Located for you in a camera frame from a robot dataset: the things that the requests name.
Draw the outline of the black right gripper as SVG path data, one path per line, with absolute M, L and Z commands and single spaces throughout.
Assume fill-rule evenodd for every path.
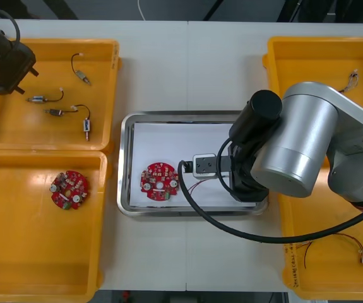
M 232 180 L 229 182 L 234 198 L 240 202 L 262 202 L 269 194 L 269 190 L 262 186 L 251 175 L 251 169 L 256 160 L 257 144 L 240 147 L 235 143 L 228 148 L 231 159 Z

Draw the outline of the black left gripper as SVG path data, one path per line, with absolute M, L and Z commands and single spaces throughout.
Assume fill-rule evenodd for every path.
M 23 95 L 25 91 L 20 88 L 20 82 L 28 73 L 39 75 L 33 67 L 35 63 L 35 54 L 22 43 L 19 43 L 15 50 L 11 47 L 4 55 L 0 54 L 0 95 L 9 95 L 13 92 Z

